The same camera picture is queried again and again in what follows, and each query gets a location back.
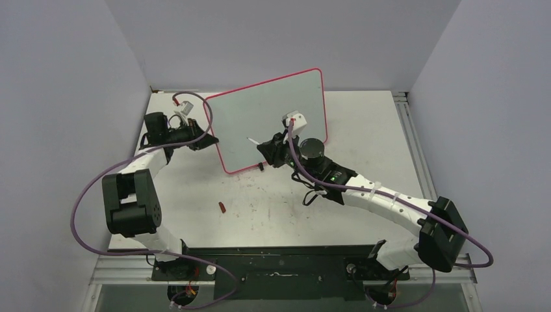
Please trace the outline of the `red marker cap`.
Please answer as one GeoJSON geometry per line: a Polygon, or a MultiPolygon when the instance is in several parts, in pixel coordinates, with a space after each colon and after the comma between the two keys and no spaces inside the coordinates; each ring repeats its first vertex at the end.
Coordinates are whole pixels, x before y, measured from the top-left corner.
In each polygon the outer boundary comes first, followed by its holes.
{"type": "Polygon", "coordinates": [[[221,210],[222,214],[224,214],[226,212],[225,205],[222,202],[219,202],[218,205],[220,207],[220,210],[221,210]]]}

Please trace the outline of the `white whiteboard marker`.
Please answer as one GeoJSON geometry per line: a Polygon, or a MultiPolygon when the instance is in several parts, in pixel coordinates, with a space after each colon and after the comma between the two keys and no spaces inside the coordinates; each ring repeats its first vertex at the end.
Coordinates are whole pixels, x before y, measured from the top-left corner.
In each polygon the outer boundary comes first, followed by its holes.
{"type": "Polygon", "coordinates": [[[247,140],[249,140],[251,143],[255,144],[256,146],[260,145],[259,142],[257,142],[256,140],[250,138],[250,137],[247,137],[247,140]]]}

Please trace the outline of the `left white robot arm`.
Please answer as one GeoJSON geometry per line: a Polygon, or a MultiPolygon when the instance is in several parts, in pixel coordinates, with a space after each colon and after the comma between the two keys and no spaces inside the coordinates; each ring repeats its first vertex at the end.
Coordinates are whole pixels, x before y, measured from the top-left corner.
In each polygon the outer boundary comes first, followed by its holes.
{"type": "Polygon", "coordinates": [[[213,146],[219,140],[206,133],[195,119],[169,126],[161,112],[144,118],[137,158],[116,174],[101,181],[108,230],[133,239],[155,251],[155,269],[167,278],[186,280],[198,272],[198,263],[184,256],[185,243],[162,225],[162,211],[154,185],[155,176],[170,163],[175,149],[187,142],[192,151],[213,146]]]}

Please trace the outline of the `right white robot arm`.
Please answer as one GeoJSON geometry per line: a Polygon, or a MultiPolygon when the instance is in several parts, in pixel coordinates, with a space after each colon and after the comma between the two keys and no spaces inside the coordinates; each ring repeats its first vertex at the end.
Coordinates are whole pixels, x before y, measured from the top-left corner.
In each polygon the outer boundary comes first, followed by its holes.
{"type": "Polygon", "coordinates": [[[291,167],[295,181],[309,174],[305,184],[321,197],[374,213],[414,235],[403,242],[378,243],[367,261],[373,277],[384,278],[394,269],[418,263],[439,272],[456,266],[466,241],[457,231],[468,229],[452,200],[414,198],[382,187],[325,156],[325,146],[316,138],[294,138],[290,145],[285,133],[277,133],[256,148],[270,166],[291,167]]]}

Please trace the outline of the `pink framed whiteboard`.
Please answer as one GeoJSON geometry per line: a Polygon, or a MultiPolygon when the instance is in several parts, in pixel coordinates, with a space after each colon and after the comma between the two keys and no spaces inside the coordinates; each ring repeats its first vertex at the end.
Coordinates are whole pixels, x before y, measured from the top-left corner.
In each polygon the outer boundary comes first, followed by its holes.
{"type": "Polygon", "coordinates": [[[264,161],[250,137],[259,143],[285,129],[282,117],[299,111],[306,120],[301,139],[328,139],[324,82],[319,68],[299,71],[206,98],[205,112],[212,112],[212,135],[227,174],[256,167],[264,161]]]}

